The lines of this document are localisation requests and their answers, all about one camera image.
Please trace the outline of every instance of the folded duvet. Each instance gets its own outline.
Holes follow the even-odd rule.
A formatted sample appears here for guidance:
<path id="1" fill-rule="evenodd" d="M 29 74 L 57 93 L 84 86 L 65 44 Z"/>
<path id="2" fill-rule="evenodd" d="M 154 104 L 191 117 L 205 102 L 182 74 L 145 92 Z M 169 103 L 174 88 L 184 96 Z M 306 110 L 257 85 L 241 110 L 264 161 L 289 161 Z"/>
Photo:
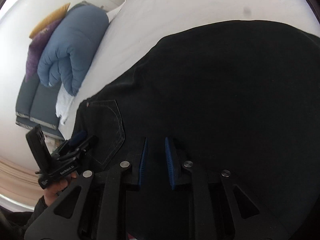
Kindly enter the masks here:
<path id="1" fill-rule="evenodd" d="M 70 11 L 53 32 L 38 65 L 40 82 L 46 87 L 62 80 L 76 96 L 109 25 L 106 12 L 96 6 Z"/>

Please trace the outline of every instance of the bed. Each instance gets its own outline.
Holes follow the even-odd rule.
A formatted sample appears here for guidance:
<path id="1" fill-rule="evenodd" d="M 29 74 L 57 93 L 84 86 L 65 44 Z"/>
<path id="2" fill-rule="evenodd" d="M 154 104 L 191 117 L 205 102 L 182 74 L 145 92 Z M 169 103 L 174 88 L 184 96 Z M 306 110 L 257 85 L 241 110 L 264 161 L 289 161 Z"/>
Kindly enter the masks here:
<path id="1" fill-rule="evenodd" d="M 320 36 L 320 24 L 306 0 L 128 0 L 110 24 L 69 117 L 59 130 L 71 137 L 79 104 L 111 83 L 163 37 L 228 20 L 269 20 Z"/>

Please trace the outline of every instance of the silver screw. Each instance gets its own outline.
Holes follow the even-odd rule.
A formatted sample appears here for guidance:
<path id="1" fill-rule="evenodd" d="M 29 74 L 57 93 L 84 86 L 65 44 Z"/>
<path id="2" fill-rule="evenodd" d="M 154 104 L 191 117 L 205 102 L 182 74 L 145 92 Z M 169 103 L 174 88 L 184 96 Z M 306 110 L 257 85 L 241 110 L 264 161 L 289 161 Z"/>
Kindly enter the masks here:
<path id="1" fill-rule="evenodd" d="M 231 175 L 231 172 L 228 171 L 228 170 L 223 170 L 223 171 L 221 172 L 221 175 L 222 175 L 223 177 L 229 177 L 229 176 Z"/>
<path id="2" fill-rule="evenodd" d="M 91 177 L 92 176 L 92 171 L 84 171 L 82 174 L 85 178 Z"/>
<path id="3" fill-rule="evenodd" d="M 183 166 L 185 166 L 187 168 L 191 168 L 193 166 L 193 162 L 192 161 L 185 161 L 183 163 Z"/>
<path id="4" fill-rule="evenodd" d="M 129 165 L 130 165 L 130 163 L 127 162 L 127 161 L 124 161 L 124 162 L 121 162 L 121 163 L 120 163 L 120 166 L 121 166 L 122 168 L 129 167 Z"/>

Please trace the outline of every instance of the yellow cushion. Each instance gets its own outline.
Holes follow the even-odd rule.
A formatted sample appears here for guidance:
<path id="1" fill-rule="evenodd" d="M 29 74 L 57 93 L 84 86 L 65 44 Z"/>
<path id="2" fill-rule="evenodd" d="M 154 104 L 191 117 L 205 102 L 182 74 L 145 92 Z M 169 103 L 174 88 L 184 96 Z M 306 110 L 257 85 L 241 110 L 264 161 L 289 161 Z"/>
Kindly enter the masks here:
<path id="1" fill-rule="evenodd" d="M 61 6 L 59 9 L 56 9 L 52 13 L 50 13 L 46 18 L 44 18 L 41 22 L 37 24 L 37 26 L 32 30 L 29 35 L 29 38 L 33 39 L 40 31 L 42 31 L 48 24 L 62 19 L 66 16 L 70 3 L 66 3 Z"/>

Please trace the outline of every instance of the purple cushion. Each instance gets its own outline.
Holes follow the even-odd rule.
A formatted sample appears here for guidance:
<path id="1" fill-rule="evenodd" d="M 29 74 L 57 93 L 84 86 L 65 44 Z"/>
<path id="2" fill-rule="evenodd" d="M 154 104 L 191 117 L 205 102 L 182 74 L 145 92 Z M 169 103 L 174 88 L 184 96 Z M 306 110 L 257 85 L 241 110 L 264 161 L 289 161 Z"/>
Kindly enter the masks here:
<path id="1" fill-rule="evenodd" d="M 40 31 L 30 43 L 26 63 L 26 82 L 37 72 L 41 54 L 45 46 L 47 45 L 52 33 L 61 21 L 62 19 L 59 19 L 48 24 L 46 28 Z"/>

